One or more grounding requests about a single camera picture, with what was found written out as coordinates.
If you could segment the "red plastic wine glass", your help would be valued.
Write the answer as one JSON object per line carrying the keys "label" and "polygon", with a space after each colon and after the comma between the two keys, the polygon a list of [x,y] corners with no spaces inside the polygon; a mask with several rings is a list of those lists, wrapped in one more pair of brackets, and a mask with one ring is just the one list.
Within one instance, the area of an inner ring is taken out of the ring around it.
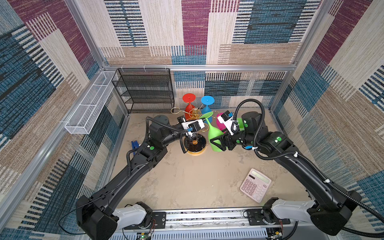
{"label": "red plastic wine glass", "polygon": [[185,94],[183,96],[183,101],[187,104],[185,107],[185,118],[186,120],[190,120],[191,116],[193,114],[193,109],[195,108],[194,105],[192,105],[192,102],[196,99],[196,96],[192,93]]}

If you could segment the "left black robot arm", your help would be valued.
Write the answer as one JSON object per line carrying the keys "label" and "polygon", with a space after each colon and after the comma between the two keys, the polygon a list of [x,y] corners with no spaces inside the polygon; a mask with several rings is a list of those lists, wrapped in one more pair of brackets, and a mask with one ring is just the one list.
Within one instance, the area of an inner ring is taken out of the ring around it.
{"label": "left black robot arm", "polygon": [[152,225],[152,209],[143,202],[118,208],[128,191],[167,154],[169,144],[191,139],[205,127],[205,118],[186,121],[178,118],[170,125],[165,115],[146,117],[145,139],[135,155],[126,155],[127,165],[91,197],[81,196],[76,202],[78,226],[92,240],[108,240],[115,231],[129,226],[146,229]]}

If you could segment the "pink calculator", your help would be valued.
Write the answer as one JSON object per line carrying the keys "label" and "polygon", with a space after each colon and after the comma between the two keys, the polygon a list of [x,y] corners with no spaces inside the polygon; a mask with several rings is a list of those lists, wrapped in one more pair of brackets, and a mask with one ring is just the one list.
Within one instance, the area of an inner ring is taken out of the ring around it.
{"label": "pink calculator", "polygon": [[241,184],[240,190],[255,202],[261,203],[271,183],[272,180],[266,175],[251,169]]}

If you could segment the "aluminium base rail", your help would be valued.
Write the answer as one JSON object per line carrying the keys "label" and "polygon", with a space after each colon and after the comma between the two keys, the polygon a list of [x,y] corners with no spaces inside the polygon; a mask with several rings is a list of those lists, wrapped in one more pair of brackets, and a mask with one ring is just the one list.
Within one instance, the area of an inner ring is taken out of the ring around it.
{"label": "aluminium base rail", "polygon": [[260,207],[151,210],[117,209],[111,216],[97,210],[79,217],[92,240],[341,240],[297,220],[267,224]]}

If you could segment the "black mesh shelf rack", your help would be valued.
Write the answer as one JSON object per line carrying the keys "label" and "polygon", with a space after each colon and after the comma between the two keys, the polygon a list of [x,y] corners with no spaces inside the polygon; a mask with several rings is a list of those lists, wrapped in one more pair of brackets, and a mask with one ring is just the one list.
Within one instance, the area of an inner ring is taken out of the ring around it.
{"label": "black mesh shelf rack", "polygon": [[112,83],[128,113],[165,113],[175,106],[171,72],[167,68],[120,68]]}

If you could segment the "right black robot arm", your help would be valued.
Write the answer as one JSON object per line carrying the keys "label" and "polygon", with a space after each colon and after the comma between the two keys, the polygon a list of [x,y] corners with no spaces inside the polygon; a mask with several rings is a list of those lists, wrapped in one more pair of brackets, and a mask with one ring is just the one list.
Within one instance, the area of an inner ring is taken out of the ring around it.
{"label": "right black robot arm", "polygon": [[235,146],[249,147],[259,159],[274,160],[288,170],[313,196],[310,206],[299,209],[300,204],[293,202],[284,211],[281,210],[282,200],[271,198],[263,207],[266,221],[274,223],[276,219],[292,219],[310,222],[331,236],[346,231],[368,238],[384,237],[383,233],[366,233],[346,227],[356,207],[381,222],[384,217],[362,203],[359,193],[335,184],[283,133],[269,132],[265,125],[265,108],[260,101],[243,100],[234,113],[225,112],[224,117],[230,125],[225,133],[210,139],[212,146],[221,151],[231,151]]}

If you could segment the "magenta plastic wine glass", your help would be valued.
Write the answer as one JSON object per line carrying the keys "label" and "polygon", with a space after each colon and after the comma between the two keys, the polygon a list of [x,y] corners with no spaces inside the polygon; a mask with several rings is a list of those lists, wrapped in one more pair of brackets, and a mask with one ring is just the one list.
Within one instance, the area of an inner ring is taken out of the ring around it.
{"label": "magenta plastic wine glass", "polygon": [[217,115],[217,127],[221,131],[225,131],[227,129],[226,122],[228,121],[229,117],[226,113],[219,113]]}

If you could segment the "green plastic wine glass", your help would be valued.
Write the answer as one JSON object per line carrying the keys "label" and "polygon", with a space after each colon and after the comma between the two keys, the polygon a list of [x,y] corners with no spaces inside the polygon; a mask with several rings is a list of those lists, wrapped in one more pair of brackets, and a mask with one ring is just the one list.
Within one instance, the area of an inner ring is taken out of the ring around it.
{"label": "green plastic wine glass", "polygon": [[239,126],[239,130],[240,131],[244,131],[245,130],[245,127],[244,127],[244,122],[241,118],[237,118],[237,122],[238,122],[238,126]]}
{"label": "green plastic wine glass", "polygon": [[208,124],[209,130],[208,130],[208,141],[210,143],[210,139],[217,138],[222,136],[224,133],[211,125],[211,122],[209,121],[209,118],[213,116],[213,112],[206,113],[200,117],[200,119],[203,119],[205,123]]}

